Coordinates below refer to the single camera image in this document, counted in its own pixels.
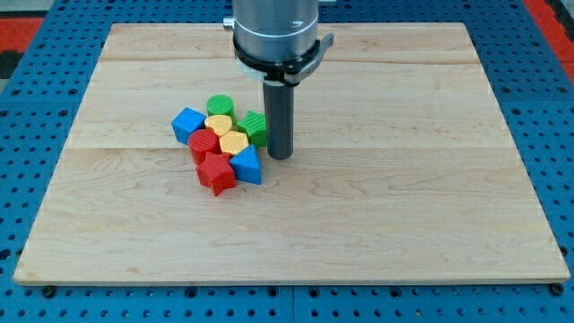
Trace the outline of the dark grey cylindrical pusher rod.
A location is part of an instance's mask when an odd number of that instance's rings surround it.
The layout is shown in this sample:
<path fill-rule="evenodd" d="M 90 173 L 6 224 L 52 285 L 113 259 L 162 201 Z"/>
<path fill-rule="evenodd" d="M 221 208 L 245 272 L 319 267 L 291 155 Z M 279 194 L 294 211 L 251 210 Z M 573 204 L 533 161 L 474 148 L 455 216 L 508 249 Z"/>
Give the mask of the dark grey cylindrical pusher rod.
<path fill-rule="evenodd" d="M 268 154 L 285 160 L 293 154 L 294 89 L 263 83 Z"/>

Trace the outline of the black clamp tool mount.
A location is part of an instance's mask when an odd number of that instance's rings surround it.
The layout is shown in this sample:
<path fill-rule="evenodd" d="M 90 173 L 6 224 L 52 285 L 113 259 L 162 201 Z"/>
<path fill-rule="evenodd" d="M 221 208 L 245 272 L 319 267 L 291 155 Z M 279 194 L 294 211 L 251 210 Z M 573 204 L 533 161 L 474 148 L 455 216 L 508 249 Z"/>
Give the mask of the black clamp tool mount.
<path fill-rule="evenodd" d="M 320 66 L 326 52 L 334 45 L 335 35 L 328 33 L 316 39 L 301 57 L 290 61 L 268 62 L 250 56 L 233 38 L 234 54 L 239 68 L 249 77 L 271 85 L 297 86 Z"/>

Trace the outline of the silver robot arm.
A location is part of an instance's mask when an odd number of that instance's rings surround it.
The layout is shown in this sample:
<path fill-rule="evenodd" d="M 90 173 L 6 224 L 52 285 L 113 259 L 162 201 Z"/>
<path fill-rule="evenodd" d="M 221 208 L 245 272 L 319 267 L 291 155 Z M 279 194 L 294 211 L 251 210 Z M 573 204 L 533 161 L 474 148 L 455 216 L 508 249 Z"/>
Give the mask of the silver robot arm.
<path fill-rule="evenodd" d="M 293 154 L 294 89 L 334 44 L 317 27 L 318 0 L 233 0 L 223 19 L 238 65 L 262 84 L 267 152 L 276 160 Z"/>

